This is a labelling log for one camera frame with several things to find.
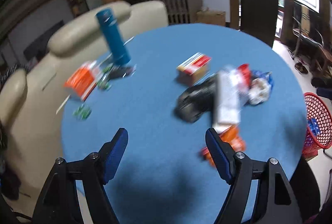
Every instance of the white floor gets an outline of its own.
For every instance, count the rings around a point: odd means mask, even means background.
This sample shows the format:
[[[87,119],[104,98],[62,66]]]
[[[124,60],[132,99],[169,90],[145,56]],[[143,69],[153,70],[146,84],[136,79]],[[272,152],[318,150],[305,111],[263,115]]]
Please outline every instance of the white floor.
[[[312,74],[309,72],[307,75],[300,74],[295,68],[294,65],[297,61],[293,61],[286,46],[281,44],[278,41],[275,41],[273,44],[273,50],[280,55],[280,57],[287,63],[290,69],[293,71],[294,76],[298,79],[298,83],[301,86],[303,93],[312,92],[316,93],[316,88],[311,85]],[[321,98],[329,111],[332,113],[332,104],[331,101],[327,98]],[[332,155],[332,147],[325,151],[326,153]],[[329,171],[332,169],[332,160],[326,157],[323,154],[323,150],[318,151],[318,156],[309,161],[309,165],[315,174],[316,180],[318,182],[320,190],[320,200],[321,206],[325,200],[327,193],[328,183],[330,174]]]

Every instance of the blue table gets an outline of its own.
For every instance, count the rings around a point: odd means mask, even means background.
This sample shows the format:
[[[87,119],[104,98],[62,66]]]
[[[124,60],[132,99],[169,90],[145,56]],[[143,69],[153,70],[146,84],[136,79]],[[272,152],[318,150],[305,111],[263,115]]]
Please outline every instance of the blue table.
[[[86,121],[73,117],[80,102],[69,99],[62,120],[68,162],[99,151],[119,127],[127,129],[127,149],[105,186],[121,224],[209,224],[225,200],[229,185],[198,156],[210,115],[193,124],[173,115],[176,99],[186,89],[175,81],[176,67],[196,52],[212,57],[211,73],[243,63],[272,72],[270,99],[243,108],[240,135],[251,159],[277,158],[290,179],[305,139],[306,107],[290,68],[268,45],[226,27],[186,24],[139,34],[127,48],[137,64],[134,76],[114,81],[109,91],[95,89],[86,100],[92,109]],[[253,181],[243,220],[251,217],[256,189]]]

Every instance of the leather couch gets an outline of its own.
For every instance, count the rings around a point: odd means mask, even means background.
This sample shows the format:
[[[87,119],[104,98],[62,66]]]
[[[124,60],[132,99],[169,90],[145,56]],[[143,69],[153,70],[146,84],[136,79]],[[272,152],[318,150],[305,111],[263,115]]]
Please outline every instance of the leather couch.
[[[63,110],[56,111],[68,96],[64,82],[82,63],[107,52],[95,18],[104,8],[113,10],[124,40],[168,26],[162,2],[106,4],[60,28],[49,40],[50,52],[28,75],[18,70],[10,77],[0,93],[0,120],[9,134],[5,158],[22,181],[20,191],[30,196],[20,195],[18,201],[9,202],[17,211],[32,215],[55,159],[62,156]]]

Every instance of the blue bottle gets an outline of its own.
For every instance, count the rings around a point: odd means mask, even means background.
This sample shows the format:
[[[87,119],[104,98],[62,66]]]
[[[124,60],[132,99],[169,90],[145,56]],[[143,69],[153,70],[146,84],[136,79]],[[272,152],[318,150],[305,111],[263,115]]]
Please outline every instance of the blue bottle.
[[[117,19],[114,18],[112,10],[104,9],[99,11],[96,17],[112,52],[114,64],[119,66],[127,64],[131,58],[126,47],[123,45],[124,42],[118,29]]]

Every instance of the silver bolt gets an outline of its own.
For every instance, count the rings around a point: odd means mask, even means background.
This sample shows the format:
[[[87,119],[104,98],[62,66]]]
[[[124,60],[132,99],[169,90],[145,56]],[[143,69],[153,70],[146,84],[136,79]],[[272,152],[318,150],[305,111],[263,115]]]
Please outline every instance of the silver bolt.
[[[90,158],[92,158],[92,159],[96,159],[97,157],[98,157],[98,153],[97,152],[92,152],[90,154]]]
[[[278,160],[276,160],[275,158],[270,158],[270,162],[275,165],[278,164]]]
[[[239,159],[243,159],[244,158],[244,154],[242,152],[237,152],[235,155]]]
[[[63,163],[63,158],[57,158],[55,162],[60,165],[61,163]]]

